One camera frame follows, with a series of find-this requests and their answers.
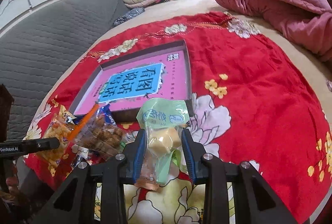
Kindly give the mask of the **yellow puffed snack bag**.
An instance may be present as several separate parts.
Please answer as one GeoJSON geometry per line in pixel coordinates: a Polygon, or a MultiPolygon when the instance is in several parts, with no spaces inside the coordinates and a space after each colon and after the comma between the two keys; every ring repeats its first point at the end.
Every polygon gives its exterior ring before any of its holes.
{"type": "Polygon", "coordinates": [[[43,138],[56,138],[59,141],[59,147],[52,150],[46,150],[36,153],[37,157],[48,163],[48,170],[52,177],[55,176],[56,169],[62,160],[69,157],[67,148],[69,146],[68,137],[74,129],[74,116],[61,105],[58,113],[55,113],[43,138]]]}

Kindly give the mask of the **orange brown cookie snack bag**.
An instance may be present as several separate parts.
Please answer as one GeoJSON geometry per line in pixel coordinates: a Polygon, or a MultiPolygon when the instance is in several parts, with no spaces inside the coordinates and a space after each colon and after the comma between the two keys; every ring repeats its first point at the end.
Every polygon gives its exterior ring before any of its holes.
{"type": "Polygon", "coordinates": [[[94,104],[91,110],[79,121],[69,136],[69,140],[83,148],[97,152],[108,160],[121,151],[121,142],[126,132],[119,127],[107,124],[98,115],[101,106],[94,104]]]}

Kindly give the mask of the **green yellow candy pack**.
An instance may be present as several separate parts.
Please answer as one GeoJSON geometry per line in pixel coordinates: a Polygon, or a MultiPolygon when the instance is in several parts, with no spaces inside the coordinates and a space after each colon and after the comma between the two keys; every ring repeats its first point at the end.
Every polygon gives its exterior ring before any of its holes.
{"type": "Polygon", "coordinates": [[[139,188],[155,191],[171,179],[171,165],[183,167],[181,134],[189,121],[184,100],[152,98],[140,108],[136,117],[147,136],[147,148],[139,188]]]}

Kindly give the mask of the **blue oreo style cookie pack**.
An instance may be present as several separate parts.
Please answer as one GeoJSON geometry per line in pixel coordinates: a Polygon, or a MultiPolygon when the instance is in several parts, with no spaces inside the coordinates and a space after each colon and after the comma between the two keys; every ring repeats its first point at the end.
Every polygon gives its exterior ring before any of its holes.
{"type": "Polygon", "coordinates": [[[107,124],[116,126],[116,122],[112,117],[109,103],[99,108],[98,115],[101,116],[107,124]]]}

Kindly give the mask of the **grey quilted sofa back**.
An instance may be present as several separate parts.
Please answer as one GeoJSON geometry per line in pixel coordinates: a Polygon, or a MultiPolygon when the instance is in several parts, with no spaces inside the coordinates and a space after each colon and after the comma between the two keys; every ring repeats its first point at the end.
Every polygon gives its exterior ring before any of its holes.
{"type": "Polygon", "coordinates": [[[62,74],[128,9],[122,0],[59,0],[1,37],[1,84],[13,96],[7,139],[22,139],[62,74]]]}

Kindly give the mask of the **grey tray with pink book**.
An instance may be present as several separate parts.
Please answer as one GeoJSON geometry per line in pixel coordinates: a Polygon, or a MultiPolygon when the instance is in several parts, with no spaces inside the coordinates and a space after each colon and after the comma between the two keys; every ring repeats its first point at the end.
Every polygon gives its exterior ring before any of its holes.
{"type": "Polygon", "coordinates": [[[151,98],[184,100],[193,116],[191,69],[187,45],[178,40],[99,64],[73,100],[69,111],[83,116],[108,105],[117,123],[136,121],[151,98]]]}

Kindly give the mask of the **dark blue patterned cloth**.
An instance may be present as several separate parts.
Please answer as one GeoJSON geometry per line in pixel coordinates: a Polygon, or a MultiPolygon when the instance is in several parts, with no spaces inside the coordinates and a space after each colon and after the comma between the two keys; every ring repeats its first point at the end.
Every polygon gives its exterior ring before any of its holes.
{"type": "Polygon", "coordinates": [[[126,21],[135,18],[138,15],[141,15],[145,12],[145,9],[143,7],[133,8],[129,10],[124,15],[120,16],[119,18],[115,19],[113,22],[113,27],[117,27],[120,24],[125,23],[126,21]]]}

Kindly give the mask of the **pink quilted blanket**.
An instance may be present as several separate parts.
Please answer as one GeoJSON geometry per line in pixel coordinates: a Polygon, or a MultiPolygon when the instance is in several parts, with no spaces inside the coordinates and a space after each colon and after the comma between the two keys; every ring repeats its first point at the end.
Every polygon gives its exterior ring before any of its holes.
{"type": "Polygon", "coordinates": [[[327,0],[215,0],[231,11],[261,17],[287,40],[331,61],[331,7],[327,0]]]}

